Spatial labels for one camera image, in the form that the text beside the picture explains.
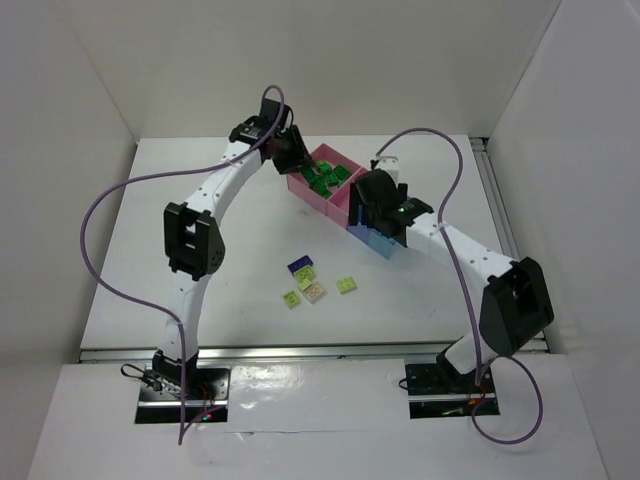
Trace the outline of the long green lego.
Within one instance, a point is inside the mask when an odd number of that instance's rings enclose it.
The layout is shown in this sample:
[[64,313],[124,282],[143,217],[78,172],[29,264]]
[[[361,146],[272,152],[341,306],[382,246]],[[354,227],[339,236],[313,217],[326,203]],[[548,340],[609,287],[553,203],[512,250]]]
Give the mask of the long green lego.
[[309,183],[309,188],[323,198],[329,198],[331,196],[331,191],[326,185],[323,176],[315,176],[314,180]]

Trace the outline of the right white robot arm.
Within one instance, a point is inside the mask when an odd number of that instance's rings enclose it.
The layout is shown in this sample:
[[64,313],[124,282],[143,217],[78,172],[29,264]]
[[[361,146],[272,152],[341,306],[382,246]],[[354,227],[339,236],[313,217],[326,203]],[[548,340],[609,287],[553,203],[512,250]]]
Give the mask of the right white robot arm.
[[472,292],[480,295],[469,332],[436,357],[445,383],[460,383],[490,361],[513,355],[555,318],[537,261],[492,251],[446,224],[385,170],[368,171],[351,184],[349,223],[369,227],[456,274],[468,306]]

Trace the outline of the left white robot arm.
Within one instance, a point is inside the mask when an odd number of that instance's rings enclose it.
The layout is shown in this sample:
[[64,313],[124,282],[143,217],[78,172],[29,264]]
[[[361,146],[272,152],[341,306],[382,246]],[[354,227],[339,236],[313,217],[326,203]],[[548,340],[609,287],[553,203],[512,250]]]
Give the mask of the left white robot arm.
[[226,247],[220,224],[247,180],[267,160],[281,175],[310,163],[311,157],[293,111],[264,99],[258,115],[235,127],[215,169],[185,201],[170,203],[163,212],[164,249],[172,272],[172,289],[162,340],[152,370],[178,385],[190,378],[198,358],[197,332],[204,295],[221,267]]

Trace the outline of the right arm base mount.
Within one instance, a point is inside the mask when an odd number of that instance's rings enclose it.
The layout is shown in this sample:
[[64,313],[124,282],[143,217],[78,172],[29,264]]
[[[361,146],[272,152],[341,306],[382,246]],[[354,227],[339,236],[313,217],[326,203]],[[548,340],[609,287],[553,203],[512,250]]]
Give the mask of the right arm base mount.
[[437,374],[435,363],[406,364],[398,387],[408,395],[411,419],[469,417],[477,407],[478,416],[498,416],[500,408],[491,370],[480,386],[470,374],[457,384],[446,384]]

